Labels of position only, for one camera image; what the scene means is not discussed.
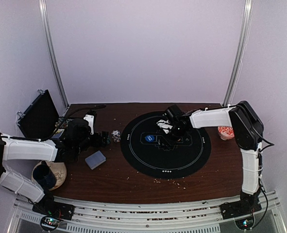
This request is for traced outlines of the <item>blue small blind button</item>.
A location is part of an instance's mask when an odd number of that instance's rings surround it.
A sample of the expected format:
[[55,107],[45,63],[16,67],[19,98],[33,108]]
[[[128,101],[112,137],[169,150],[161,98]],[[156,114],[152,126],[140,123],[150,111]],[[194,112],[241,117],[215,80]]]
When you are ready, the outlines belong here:
[[153,135],[147,135],[145,136],[145,140],[147,142],[153,142],[155,140],[155,137]]

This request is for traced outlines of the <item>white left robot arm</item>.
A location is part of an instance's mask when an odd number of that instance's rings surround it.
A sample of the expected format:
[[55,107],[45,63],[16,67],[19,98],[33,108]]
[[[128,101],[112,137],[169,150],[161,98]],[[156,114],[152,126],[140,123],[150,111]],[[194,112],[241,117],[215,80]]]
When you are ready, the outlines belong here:
[[94,131],[94,120],[91,116],[72,119],[65,127],[55,130],[48,139],[14,137],[0,132],[0,185],[38,203],[46,215],[52,216],[57,212],[58,206],[47,197],[46,188],[16,172],[4,162],[75,161],[80,153],[89,147],[105,147],[109,142],[108,132]]

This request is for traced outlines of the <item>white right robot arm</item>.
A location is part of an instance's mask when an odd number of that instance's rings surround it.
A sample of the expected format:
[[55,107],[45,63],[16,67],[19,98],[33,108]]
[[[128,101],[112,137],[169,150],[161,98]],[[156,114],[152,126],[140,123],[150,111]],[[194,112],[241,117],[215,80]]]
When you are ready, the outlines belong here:
[[259,189],[261,176],[260,150],[264,125],[251,105],[242,100],[236,105],[204,108],[184,113],[177,105],[164,112],[165,120],[156,124],[166,135],[178,139],[190,130],[206,127],[226,126],[234,131],[235,141],[240,148],[243,160],[242,192],[253,195]]

